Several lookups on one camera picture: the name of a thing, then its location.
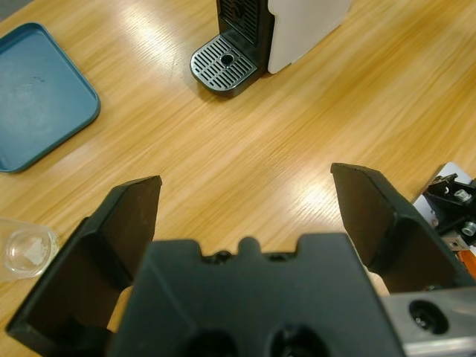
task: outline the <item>glass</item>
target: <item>glass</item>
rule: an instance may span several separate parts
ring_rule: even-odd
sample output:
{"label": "glass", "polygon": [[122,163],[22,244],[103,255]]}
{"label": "glass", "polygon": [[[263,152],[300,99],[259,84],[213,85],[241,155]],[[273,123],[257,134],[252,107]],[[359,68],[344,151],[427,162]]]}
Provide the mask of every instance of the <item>glass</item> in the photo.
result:
{"label": "glass", "polygon": [[0,218],[0,281],[35,277],[58,252],[57,235],[47,227]]}

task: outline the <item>table surface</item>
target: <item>table surface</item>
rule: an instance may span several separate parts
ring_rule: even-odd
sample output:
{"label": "table surface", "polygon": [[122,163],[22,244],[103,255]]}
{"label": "table surface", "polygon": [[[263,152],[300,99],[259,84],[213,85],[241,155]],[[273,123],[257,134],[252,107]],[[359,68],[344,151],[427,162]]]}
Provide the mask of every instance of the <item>table surface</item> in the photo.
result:
{"label": "table surface", "polygon": [[[223,100],[189,70],[218,32],[214,0],[35,0],[0,36],[41,22],[102,109],[0,175],[0,216],[64,242],[113,186],[160,174],[156,239],[194,238],[209,254],[252,235],[292,250],[303,233],[343,230],[332,162],[380,170],[408,199],[447,161],[474,177],[475,19],[472,0],[355,0],[300,61]],[[0,284],[1,356],[34,356],[3,332],[34,282]]]}

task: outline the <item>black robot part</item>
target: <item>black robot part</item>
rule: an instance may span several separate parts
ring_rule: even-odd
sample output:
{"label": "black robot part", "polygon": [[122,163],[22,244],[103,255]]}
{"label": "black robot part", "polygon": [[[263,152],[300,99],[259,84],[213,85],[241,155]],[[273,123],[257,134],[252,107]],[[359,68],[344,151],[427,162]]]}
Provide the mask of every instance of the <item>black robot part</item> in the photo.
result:
{"label": "black robot part", "polygon": [[[343,164],[332,173],[357,251],[391,291],[475,284],[382,174]],[[71,235],[7,333],[53,357],[403,356],[406,342],[414,345],[405,350],[418,350],[420,341],[433,343],[430,334],[444,334],[432,305],[405,309],[411,295],[391,295],[383,308],[344,234],[306,234],[294,252],[264,254],[246,238],[237,255],[211,257],[192,240],[150,243],[160,187],[158,176],[115,187]],[[134,280],[115,335],[107,324]],[[428,299],[438,302],[444,291]],[[453,310],[450,297],[438,302],[456,339],[470,330],[457,325],[474,289],[463,293]],[[411,327],[428,336],[409,338]]]}
{"label": "black robot part", "polygon": [[41,356],[104,356],[119,294],[154,236],[158,176],[115,187],[84,219],[19,307],[7,333]]}
{"label": "black robot part", "polygon": [[437,232],[379,171],[347,164],[333,164],[331,171],[358,255],[390,292],[475,284]]}
{"label": "black robot part", "polygon": [[111,356],[403,356],[349,238],[297,246],[262,254],[245,238],[213,260],[192,240],[153,242]]}
{"label": "black robot part", "polygon": [[423,193],[438,218],[438,234],[455,230],[467,245],[476,243],[476,183],[456,181],[457,174],[436,177]]}

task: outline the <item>wood grain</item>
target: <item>wood grain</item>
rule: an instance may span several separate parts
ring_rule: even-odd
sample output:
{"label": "wood grain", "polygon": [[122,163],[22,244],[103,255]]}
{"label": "wood grain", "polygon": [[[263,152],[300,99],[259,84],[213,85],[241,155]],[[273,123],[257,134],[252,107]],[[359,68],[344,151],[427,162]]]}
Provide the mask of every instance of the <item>wood grain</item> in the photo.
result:
{"label": "wood grain", "polygon": [[[290,250],[343,229],[332,162],[381,170],[409,199],[447,161],[476,176],[475,19],[472,0],[355,0],[299,62],[223,100],[189,70],[217,34],[214,0],[35,0],[0,34],[41,22],[102,110],[30,169],[0,175],[0,216],[64,242],[111,187],[160,174],[156,239],[211,253],[252,235]],[[0,285],[2,329],[33,284]],[[0,356],[34,354],[2,332]]]}

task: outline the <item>screw hole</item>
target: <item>screw hole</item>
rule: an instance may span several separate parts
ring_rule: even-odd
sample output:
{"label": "screw hole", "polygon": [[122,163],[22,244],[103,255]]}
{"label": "screw hole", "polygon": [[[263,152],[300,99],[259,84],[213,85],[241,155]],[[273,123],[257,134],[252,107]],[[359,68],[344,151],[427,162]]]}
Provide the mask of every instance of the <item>screw hole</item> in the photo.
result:
{"label": "screw hole", "polygon": [[223,331],[207,331],[187,346],[184,357],[237,357],[237,346]]}
{"label": "screw hole", "polygon": [[415,300],[409,309],[411,317],[421,329],[434,335],[442,335],[448,331],[448,319],[434,303]]}
{"label": "screw hole", "polygon": [[328,357],[320,338],[307,327],[286,327],[274,337],[271,357]]}

